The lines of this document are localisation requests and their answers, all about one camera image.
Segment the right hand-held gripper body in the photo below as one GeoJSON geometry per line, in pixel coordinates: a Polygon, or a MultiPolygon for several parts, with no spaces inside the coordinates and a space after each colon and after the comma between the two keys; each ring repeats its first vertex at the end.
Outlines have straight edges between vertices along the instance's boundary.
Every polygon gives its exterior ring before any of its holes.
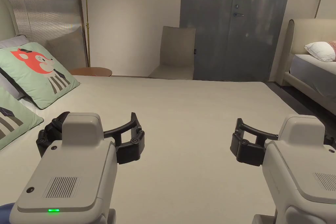
{"type": "Polygon", "coordinates": [[[336,153],[324,144],[325,126],[314,116],[289,115],[278,140],[266,143],[262,171],[275,214],[254,224],[334,224],[336,153]]]}

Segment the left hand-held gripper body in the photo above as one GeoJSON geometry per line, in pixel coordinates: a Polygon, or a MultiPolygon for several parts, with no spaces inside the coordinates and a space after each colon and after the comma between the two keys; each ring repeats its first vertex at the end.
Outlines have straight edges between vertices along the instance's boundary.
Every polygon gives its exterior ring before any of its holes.
{"type": "Polygon", "coordinates": [[[70,113],[13,206],[11,224],[114,224],[116,149],[100,116],[70,113]]]}

